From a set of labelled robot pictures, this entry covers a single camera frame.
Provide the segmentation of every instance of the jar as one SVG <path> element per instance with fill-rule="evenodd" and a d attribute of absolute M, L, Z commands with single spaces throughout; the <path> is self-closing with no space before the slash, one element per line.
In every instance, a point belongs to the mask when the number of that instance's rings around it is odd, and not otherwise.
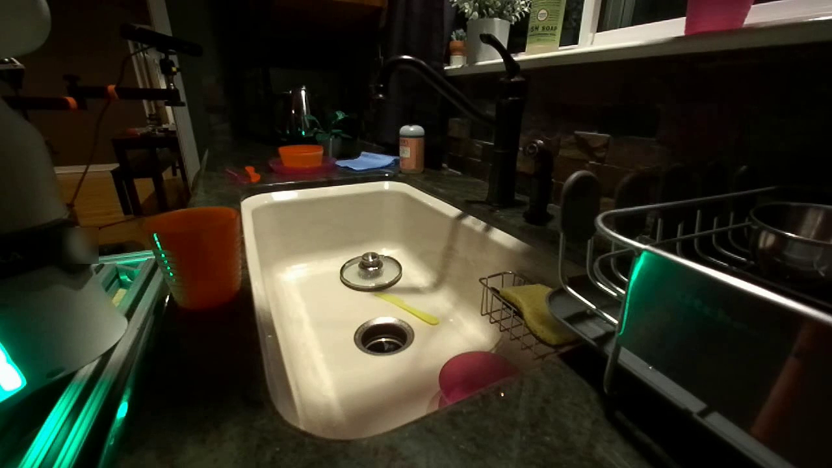
<path fill-rule="evenodd" d="M 424 127 L 403 126 L 397 130 L 397 169 L 421 173 L 424 169 Z"/>

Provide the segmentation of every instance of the black faucet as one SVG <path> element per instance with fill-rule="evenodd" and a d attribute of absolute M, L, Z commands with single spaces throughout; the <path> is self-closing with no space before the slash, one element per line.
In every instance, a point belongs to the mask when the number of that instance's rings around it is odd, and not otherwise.
<path fill-rule="evenodd" d="M 521 108 L 524 108 L 524 79 L 519 75 L 519 66 L 515 58 L 495 41 L 491 35 L 480 35 L 480 41 L 493 47 L 502 58 L 504 75 L 502 97 L 495 101 L 495 116 L 478 113 L 464 93 L 449 83 L 447 75 L 434 70 L 419 58 L 397 54 L 384 64 L 377 80 L 377 97 L 384 100 L 386 83 L 397 69 L 412 70 L 424 79 L 436 93 L 442 93 L 452 108 L 464 113 L 471 121 L 493 130 L 493 153 L 489 168 L 489 195 L 486 203 L 493 208 L 515 207 L 515 177 L 517 177 L 517 152 L 519 152 L 519 126 L 521 126 Z"/>

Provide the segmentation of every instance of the dark granite countertop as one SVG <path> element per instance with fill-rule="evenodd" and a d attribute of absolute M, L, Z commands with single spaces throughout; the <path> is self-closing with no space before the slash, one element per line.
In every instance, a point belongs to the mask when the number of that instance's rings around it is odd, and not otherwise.
<path fill-rule="evenodd" d="M 268 149 L 228 149 L 198 177 L 195 207 L 235 207 L 246 190 L 226 169 L 257 164 Z M 484 195 L 460 174 L 408 179 L 452 203 Z M 524 227 L 517 212 L 484 212 L 506 233 L 554 248 L 550 229 Z M 733 452 L 623 382 L 616 417 L 601 398 L 603 356 L 572 350 L 515 382 L 378 437 L 308 437 L 273 408 L 257 350 L 251 296 L 211 316 L 163 312 L 135 391 L 117 465 L 701 465 Z"/>

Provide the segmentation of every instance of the sink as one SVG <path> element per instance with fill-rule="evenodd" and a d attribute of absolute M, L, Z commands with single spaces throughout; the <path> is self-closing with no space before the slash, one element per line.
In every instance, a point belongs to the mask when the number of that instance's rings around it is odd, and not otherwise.
<path fill-rule="evenodd" d="M 241 229 L 269 402 L 287 425 L 324 439 L 374 437 L 436 412 L 442 365 L 498 340 L 480 316 L 478 278 L 550 278 L 555 265 L 404 182 L 251 195 Z M 399 262 L 399 282 L 384 288 L 394 303 L 339 282 L 364 252 Z"/>

